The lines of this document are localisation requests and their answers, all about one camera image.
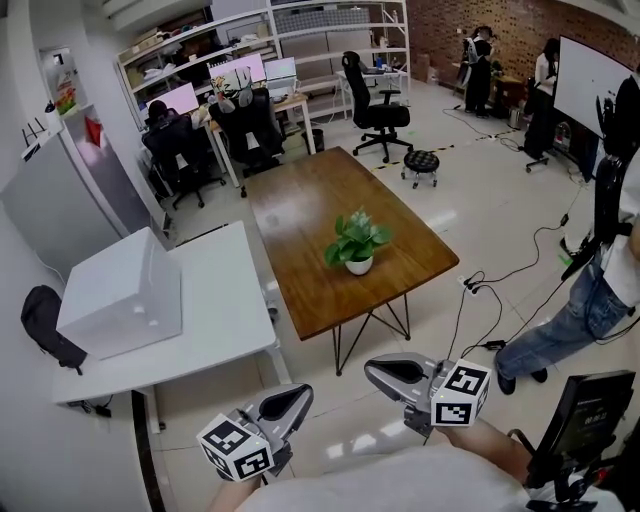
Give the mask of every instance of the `stool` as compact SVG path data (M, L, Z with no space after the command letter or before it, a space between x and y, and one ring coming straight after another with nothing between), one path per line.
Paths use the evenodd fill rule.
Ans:
M440 160L431 151L411 151L404 157L404 167L400 176L402 176L402 179L407 177L404 172L405 169L413 171L416 174L416 179L413 182L413 188L415 189L418 188L420 175L430 174L432 185L435 187L438 185L438 177L436 176L438 167L440 167Z

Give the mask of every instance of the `computer monitor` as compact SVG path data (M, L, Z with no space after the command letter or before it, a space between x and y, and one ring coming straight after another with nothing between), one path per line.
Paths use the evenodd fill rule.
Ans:
M296 76L296 62L293 57L265 62L264 70L267 80L277 80Z
M191 112L196 110L200 104L198 103L198 98L196 98L196 93L193 90L192 84L183 85L182 87L178 87L173 91L169 91L162 96L158 96L154 100L147 103L147 108L154 101L163 101L167 108L174 109L178 114L186 114L187 112Z
M248 67L251 70L251 81L253 83L266 80L264 65L262 64L262 55L259 53L252 53L246 57L213 66L209 68L209 75L211 75L211 78L216 78L226 75L229 71L243 67Z

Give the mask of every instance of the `brick wall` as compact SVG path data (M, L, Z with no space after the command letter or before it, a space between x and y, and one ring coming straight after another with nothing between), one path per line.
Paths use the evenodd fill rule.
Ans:
M498 35L496 59L506 73L524 79L550 37L564 35L588 44L635 69L640 45L625 29L600 16L556 0L408 0L411 60L428 53L440 80L454 83L464 34L489 25Z

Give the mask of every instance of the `black cushion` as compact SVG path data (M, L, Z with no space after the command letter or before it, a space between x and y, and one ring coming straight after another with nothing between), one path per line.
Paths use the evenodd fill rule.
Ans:
M404 165L414 172L435 172L440 160L431 151L412 151L405 155Z
M402 128L409 126L411 122L411 116L409 109L402 105L372 105L367 109L367 117L369 119L370 126L375 128Z

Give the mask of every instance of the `white wall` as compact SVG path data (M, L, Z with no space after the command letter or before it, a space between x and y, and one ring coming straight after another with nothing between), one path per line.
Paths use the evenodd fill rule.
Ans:
M7 20L0 19L0 111L3 130L24 120L7 65ZM0 180L15 172L20 140L0 135ZM145 512L128 395L112 402L113 418L51 403L53 372L66 371L24 332L20 311L32 287L60 291L0 205L0 503L8 512Z
M29 15L29 0L9 0L7 35L3 36L8 44L13 78L18 91L18 100L26 119L34 129L37 117L45 124L44 109L49 95L40 75L38 55L33 47L33 34ZM20 124L26 128L26 122Z
M128 40L111 28L98 8L83 7L80 0L30 0L30 12L36 51L71 48L80 81L120 163L154 220L162 226L164 211L142 174L138 160L140 133L114 67L116 54L127 47Z

